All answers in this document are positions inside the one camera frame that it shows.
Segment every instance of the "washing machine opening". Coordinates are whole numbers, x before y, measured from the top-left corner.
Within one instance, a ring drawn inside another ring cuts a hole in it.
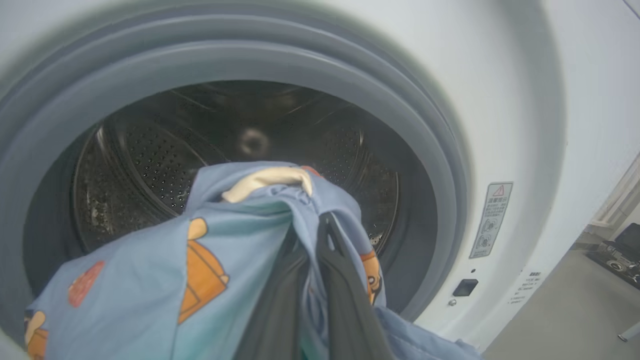
[[[199,168],[259,160],[311,166],[358,201],[389,270],[390,307],[400,312],[422,283],[436,242],[424,167],[396,132],[358,106],[265,81],[161,92],[112,113],[70,145],[42,180],[24,228],[34,295],[64,261],[180,215]],[[46,233],[37,226],[44,222],[53,223]],[[405,264],[394,271],[398,261]]]

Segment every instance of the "gray rubber seal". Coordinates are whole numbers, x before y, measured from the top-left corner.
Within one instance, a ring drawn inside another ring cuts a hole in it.
[[[402,315],[414,320],[448,273],[466,221],[456,139],[422,85],[372,44],[329,23],[261,8],[198,6],[104,28],[60,50],[0,102],[0,326],[22,338],[31,292],[23,224],[38,185],[77,136],[169,88],[217,80],[291,83],[341,97],[396,131],[426,169],[437,203],[435,253]],[[390,272],[404,261],[396,259]]]

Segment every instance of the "warning triangle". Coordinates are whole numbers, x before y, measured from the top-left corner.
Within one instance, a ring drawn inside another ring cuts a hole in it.
[[[493,196],[503,196],[504,195],[504,185],[500,185],[498,190],[493,193]]]

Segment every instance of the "orange cartoon print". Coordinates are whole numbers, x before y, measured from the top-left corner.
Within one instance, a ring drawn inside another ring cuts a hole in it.
[[[69,304],[73,307],[78,307],[82,304],[84,297],[91,290],[93,283],[104,268],[104,261],[98,261],[91,268],[85,271],[82,275],[77,277],[74,282],[69,286],[68,298]]]
[[[37,311],[35,314],[32,311],[27,311],[24,316],[24,343],[27,345],[27,354],[34,360],[44,359],[47,350],[49,331],[40,328],[45,319],[42,311]]]
[[[199,239],[207,234],[207,223],[203,218],[191,221],[187,235],[187,288],[180,307],[178,323],[215,299],[225,291],[229,276],[214,254],[199,244]]]
[[[382,278],[380,277],[380,262],[376,257],[375,251],[368,254],[360,255],[360,260],[364,265],[364,272],[367,274],[367,289],[369,293],[369,302],[373,305],[376,297],[382,290]]]

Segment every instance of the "garment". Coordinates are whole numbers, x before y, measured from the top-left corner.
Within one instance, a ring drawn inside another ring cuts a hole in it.
[[[65,263],[26,311],[28,352],[35,359],[231,359],[293,226],[310,259],[301,347],[310,360],[327,359],[326,292],[314,255],[325,213],[347,240],[398,359],[478,359],[385,308],[380,264],[351,196],[311,168],[275,162],[203,168],[184,214]]]

